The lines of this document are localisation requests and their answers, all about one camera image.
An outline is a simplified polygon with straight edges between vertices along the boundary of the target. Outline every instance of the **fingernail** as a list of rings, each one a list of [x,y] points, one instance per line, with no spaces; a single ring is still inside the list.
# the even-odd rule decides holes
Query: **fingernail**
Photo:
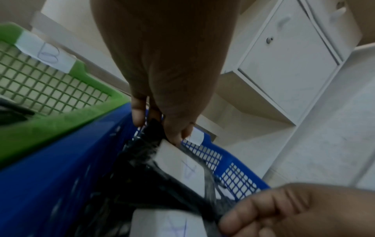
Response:
[[[259,237],[276,237],[276,235],[272,229],[263,228],[259,231]]]

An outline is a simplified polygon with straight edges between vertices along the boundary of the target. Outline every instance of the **label with letter a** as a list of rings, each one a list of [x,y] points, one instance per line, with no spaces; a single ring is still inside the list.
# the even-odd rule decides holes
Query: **label with letter a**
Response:
[[[64,50],[44,42],[35,34],[24,31],[16,42],[24,54],[64,73],[69,73],[76,60]]]

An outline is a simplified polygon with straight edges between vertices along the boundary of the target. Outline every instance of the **person's right hand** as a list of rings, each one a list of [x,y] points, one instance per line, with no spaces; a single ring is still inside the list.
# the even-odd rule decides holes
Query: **person's right hand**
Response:
[[[290,184],[244,199],[219,228],[230,237],[374,237],[375,193]]]

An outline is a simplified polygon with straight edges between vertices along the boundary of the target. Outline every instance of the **hand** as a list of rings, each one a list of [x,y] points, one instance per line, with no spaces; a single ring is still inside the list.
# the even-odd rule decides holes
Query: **hand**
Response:
[[[161,119],[167,138],[187,137],[211,99],[239,0],[91,0],[98,28],[130,84],[133,122]]]
[[[291,184],[244,199],[221,219],[219,228],[235,237],[373,237],[375,194]]]

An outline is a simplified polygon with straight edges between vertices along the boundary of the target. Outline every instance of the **white floor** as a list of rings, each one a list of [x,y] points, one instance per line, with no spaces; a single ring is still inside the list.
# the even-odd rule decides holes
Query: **white floor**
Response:
[[[355,51],[264,180],[354,185],[375,150],[375,49]]]

